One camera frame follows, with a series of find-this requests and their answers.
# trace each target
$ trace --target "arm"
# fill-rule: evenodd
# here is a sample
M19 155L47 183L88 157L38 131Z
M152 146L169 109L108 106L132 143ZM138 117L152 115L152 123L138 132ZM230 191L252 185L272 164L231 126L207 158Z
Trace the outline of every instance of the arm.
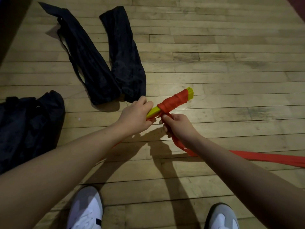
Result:
M164 130L197 153L268 228L303 228L305 192L201 136L185 115L164 115Z
M33 228L117 143L146 130L153 107L142 96L111 126L76 139L0 176L3 228Z

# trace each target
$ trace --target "black cloth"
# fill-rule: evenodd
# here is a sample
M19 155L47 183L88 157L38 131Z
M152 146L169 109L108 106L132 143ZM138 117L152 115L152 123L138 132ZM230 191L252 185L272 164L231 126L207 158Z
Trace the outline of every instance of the black cloth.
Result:
M101 15L109 39L112 72L93 42L68 9L39 3L50 15L58 17L58 34L68 46L70 62L78 78L84 76L90 100L94 105L110 102L125 94L133 102L146 94L146 76L124 7L116 7Z
M146 76L132 30L123 6L117 6L99 17L108 34L111 71L125 94L133 102L146 94Z
M56 148L65 117L61 95L8 97L0 104L0 174Z

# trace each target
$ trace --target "shoe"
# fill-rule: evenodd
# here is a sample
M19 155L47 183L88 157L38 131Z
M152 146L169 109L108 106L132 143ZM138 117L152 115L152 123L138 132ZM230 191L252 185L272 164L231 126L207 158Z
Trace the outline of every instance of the shoe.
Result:
M217 203L211 207L204 229L239 229L239 225L234 211L225 203Z
M67 229L101 229L103 205L93 186L81 189L73 200Z

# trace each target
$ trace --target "forearm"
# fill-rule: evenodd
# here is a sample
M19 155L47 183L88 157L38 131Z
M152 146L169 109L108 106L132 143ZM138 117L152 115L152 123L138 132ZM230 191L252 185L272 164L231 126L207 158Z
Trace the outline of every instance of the forearm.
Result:
M303 190L206 138L198 137L189 148L204 159L268 228L302 228L305 225Z
M32 228L124 137L122 128L114 124L60 146L0 176L2 226L26 228L20 222L27 222L26 226Z

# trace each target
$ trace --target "red cloth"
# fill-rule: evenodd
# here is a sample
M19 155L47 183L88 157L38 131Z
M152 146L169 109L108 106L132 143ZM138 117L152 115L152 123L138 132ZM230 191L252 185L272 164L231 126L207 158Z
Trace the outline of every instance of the red cloth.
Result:
M189 92L187 89L184 89L182 92L177 93L176 95L165 99L162 103L157 106L161 109L160 114L157 116L160 117L162 114L166 114L171 117L169 114L170 111L174 110L181 104L185 104L189 100ZM172 136L174 144L181 150L187 152L190 156L197 156L192 150L187 149L182 142ZM305 157L291 156L291 155L280 155L280 154L265 154L265 153L254 153L254 152L245 152L245 151L232 151L232 153L253 161L263 161L263 162L275 162L284 165L293 165L297 167L305 168Z

